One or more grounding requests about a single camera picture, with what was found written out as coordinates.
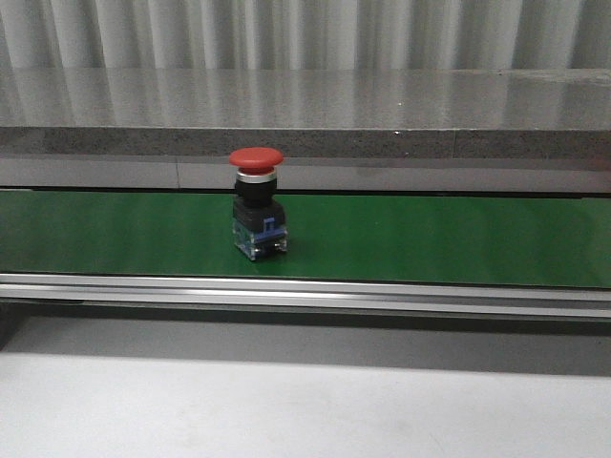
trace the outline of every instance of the silver rail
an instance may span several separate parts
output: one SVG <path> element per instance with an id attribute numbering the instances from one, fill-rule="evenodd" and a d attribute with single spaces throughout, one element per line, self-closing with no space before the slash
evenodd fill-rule
<path id="1" fill-rule="evenodd" d="M 607 289 L 0 274 L 0 299 L 611 318 Z"/>

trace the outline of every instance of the white floor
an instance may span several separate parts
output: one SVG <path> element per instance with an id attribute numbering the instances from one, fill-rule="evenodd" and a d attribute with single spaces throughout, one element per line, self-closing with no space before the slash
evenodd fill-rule
<path id="1" fill-rule="evenodd" d="M 611 338 L 30 319 L 0 456 L 611 456 Z"/>

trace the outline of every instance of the emergency stop button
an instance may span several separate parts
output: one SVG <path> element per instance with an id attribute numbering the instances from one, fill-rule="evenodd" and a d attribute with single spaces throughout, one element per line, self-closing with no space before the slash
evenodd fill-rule
<path id="1" fill-rule="evenodd" d="M 268 174 L 283 160 L 280 151 L 265 146 L 240 148 L 229 155 L 229 162 L 240 167 L 240 172 L 247 175 Z"/>

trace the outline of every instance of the green conveyor belt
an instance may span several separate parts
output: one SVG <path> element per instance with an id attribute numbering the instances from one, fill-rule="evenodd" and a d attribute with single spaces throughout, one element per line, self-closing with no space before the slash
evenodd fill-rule
<path id="1" fill-rule="evenodd" d="M 251 262 L 231 195 L 0 192 L 0 271 L 611 287 L 611 199 L 277 199 L 289 253 Z"/>

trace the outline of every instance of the gray surface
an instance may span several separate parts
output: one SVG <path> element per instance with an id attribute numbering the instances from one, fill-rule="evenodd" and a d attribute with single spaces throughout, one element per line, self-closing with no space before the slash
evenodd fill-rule
<path id="1" fill-rule="evenodd" d="M 606 458 L 610 358 L 601 337 L 37 318 L 0 352 L 1 450 Z"/>
<path id="2" fill-rule="evenodd" d="M 0 155 L 598 159 L 611 72 L 5 71 L 0 126 Z"/>
<path id="3" fill-rule="evenodd" d="M 611 377 L 601 336 L 34 317 L 5 351 Z"/>
<path id="4" fill-rule="evenodd" d="M 38 69 L 0 75 L 0 124 L 608 130 L 611 71 Z"/>
<path id="5" fill-rule="evenodd" d="M 0 186 L 230 189 L 227 157 L 0 156 Z M 280 189 L 609 193 L 611 163 L 565 159 L 289 158 Z"/>

